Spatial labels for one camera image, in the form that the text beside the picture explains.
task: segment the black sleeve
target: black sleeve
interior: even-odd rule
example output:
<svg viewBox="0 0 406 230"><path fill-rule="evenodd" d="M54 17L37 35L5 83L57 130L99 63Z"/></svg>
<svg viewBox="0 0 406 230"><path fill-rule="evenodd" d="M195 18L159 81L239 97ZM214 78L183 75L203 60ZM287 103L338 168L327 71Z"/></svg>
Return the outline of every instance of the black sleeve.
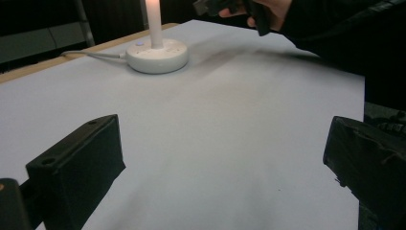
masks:
<svg viewBox="0 0 406 230"><path fill-rule="evenodd" d="M280 33L289 37L315 35L381 0L292 0Z"/></svg>

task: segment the hand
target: hand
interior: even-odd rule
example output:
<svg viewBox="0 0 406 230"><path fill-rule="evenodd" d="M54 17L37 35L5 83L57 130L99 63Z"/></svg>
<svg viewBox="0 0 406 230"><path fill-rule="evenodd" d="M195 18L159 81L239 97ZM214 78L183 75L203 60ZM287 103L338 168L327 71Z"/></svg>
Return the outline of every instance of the hand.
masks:
<svg viewBox="0 0 406 230"><path fill-rule="evenodd" d="M262 4L269 16L270 28L274 31L279 31L283 25L284 19L286 18L287 12L289 11L290 4L292 0L253 0L254 2ZM220 17L231 17L236 15L241 15L247 13L243 4L238 5L238 10L235 13L230 13L228 9L224 9L218 13ZM247 24L250 27L255 27L255 19L249 17L247 19Z"/></svg>

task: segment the white table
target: white table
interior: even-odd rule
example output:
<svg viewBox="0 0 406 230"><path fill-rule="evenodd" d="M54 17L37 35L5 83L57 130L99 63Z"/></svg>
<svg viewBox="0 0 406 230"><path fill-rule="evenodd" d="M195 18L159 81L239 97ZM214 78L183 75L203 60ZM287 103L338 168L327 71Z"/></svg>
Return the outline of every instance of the white table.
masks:
<svg viewBox="0 0 406 230"><path fill-rule="evenodd" d="M364 79L277 34L190 21L163 35L189 46L181 70L82 57L0 84L0 177L24 182L34 157L118 114L127 168L84 229L357 229L322 159L333 116L362 120Z"/></svg>

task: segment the person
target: person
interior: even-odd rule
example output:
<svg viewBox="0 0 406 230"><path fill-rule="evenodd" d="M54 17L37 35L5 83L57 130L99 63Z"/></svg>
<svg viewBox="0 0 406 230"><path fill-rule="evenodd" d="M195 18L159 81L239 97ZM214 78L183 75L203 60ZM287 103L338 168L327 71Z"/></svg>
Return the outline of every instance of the person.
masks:
<svg viewBox="0 0 406 230"><path fill-rule="evenodd" d="M365 76L365 101L406 110L406 0L254 0L297 48ZM220 17L246 13L221 10ZM255 18L247 24L255 27Z"/></svg>

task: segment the cable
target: cable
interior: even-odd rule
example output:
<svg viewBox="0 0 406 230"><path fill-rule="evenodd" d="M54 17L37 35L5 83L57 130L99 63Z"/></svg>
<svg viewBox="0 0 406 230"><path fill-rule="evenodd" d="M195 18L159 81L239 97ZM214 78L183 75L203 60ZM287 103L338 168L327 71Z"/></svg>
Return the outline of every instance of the cable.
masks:
<svg viewBox="0 0 406 230"><path fill-rule="evenodd" d="M71 55L71 54L81 54L87 55L91 57L101 57L101 58L117 58L117 59L125 59L125 54L119 55L111 55L111 54L102 54L102 53L94 53L94 52L87 52L87 51L65 51L61 56Z"/></svg>

